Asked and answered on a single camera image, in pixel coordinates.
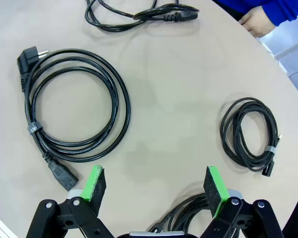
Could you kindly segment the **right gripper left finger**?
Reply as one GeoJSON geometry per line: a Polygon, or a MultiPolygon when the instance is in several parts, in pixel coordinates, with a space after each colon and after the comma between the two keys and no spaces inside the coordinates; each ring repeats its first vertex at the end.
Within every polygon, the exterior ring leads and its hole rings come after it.
{"type": "Polygon", "coordinates": [[[94,166],[84,189],[69,193],[63,203],[42,200],[35,211],[28,238],[64,238],[68,230],[79,229],[85,238],[112,238],[98,218],[106,189],[104,168],[94,166]]]}

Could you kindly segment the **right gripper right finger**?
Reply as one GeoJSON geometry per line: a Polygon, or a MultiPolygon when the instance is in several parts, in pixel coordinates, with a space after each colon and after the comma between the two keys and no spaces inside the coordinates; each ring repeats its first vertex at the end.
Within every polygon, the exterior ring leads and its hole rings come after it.
{"type": "Polygon", "coordinates": [[[283,233],[271,204],[264,199],[252,204],[229,194],[215,166],[208,166],[203,188],[212,214],[212,221],[203,238],[282,238],[283,233]]]}

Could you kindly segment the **person's left hand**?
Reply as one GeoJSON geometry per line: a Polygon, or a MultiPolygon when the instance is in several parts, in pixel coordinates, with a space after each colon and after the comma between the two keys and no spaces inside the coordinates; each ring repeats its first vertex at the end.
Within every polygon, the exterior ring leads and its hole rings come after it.
{"type": "Polygon", "coordinates": [[[238,23],[254,38],[261,38],[276,28],[266,15],[262,6],[252,8],[238,21],[238,23]]]}

